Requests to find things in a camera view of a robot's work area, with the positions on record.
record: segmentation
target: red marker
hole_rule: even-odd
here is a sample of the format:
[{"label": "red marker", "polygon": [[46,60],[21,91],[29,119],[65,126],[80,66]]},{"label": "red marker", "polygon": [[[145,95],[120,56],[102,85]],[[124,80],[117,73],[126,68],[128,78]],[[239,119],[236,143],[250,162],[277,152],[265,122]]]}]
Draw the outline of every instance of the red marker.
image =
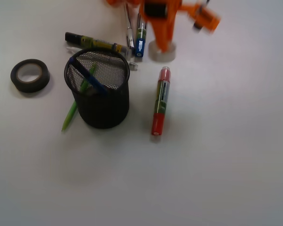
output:
[{"label": "red marker", "polygon": [[168,67],[163,67],[160,71],[157,85],[157,99],[155,102],[152,135],[160,136],[164,127],[166,114],[166,104],[168,102],[170,88],[171,71]]}]

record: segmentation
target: green pen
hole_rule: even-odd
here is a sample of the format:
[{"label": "green pen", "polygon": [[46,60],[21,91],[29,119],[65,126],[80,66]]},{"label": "green pen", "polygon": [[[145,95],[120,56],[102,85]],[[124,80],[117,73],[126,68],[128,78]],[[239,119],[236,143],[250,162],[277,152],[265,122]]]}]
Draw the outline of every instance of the green pen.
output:
[{"label": "green pen", "polygon": [[[91,74],[94,74],[95,73],[95,70],[96,70],[96,64],[94,64],[92,66],[92,68],[90,69],[90,73]],[[89,82],[87,82],[86,80],[84,80],[81,84],[81,92],[82,93],[85,93],[88,89],[88,86],[89,86]],[[69,126],[73,116],[75,115],[75,112],[76,112],[76,102],[74,101],[74,103],[72,104],[69,112],[68,112],[68,115],[66,116],[65,118],[65,121],[63,123],[63,127],[62,127],[62,132],[65,131],[67,129],[67,127]]]}]

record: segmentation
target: clear plastic base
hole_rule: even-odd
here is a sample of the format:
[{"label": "clear plastic base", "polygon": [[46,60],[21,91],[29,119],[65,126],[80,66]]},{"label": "clear plastic base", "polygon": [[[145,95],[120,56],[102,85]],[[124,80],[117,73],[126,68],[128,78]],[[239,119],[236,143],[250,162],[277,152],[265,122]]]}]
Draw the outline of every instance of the clear plastic base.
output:
[{"label": "clear plastic base", "polygon": [[156,41],[154,40],[149,43],[149,57],[151,60],[157,62],[171,62],[176,57],[176,45],[172,42],[169,45],[169,50],[165,53],[162,53],[157,47]]}]

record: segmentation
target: black mesh pencil holder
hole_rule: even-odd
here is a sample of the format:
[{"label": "black mesh pencil holder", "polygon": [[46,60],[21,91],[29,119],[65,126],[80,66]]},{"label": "black mesh pencil holder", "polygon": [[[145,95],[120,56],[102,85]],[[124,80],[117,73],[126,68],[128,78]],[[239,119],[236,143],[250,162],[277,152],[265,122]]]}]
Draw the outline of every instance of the black mesh pencil holder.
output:
[{"label": "black mesh pencil holder", "polygon": [[66,64],[64,77],[71,89],[78,111],[92,127],[108,129],[120,124],[129,111],[130,69],[126,59],[105,48],[89,48],[75,57],[106,88],[107,95],[99,93],[70,64]]}]

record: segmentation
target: tape roll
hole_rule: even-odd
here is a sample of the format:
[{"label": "tape roll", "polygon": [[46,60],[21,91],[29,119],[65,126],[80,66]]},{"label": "tape roll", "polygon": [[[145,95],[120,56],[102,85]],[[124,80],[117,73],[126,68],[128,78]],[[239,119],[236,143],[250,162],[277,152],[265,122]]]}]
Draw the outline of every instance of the tape roll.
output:
[{"label": "tape roll", "polygon": [[[38,77],[32,81],[23,81],[21,76],[29,73],[37,74]],[[18,63],[10,74],[10,79],[15,87],[24,93],[34,93],[45,88],[50,80],[50,74],[45,63],[36,59],[24,60]]]}]

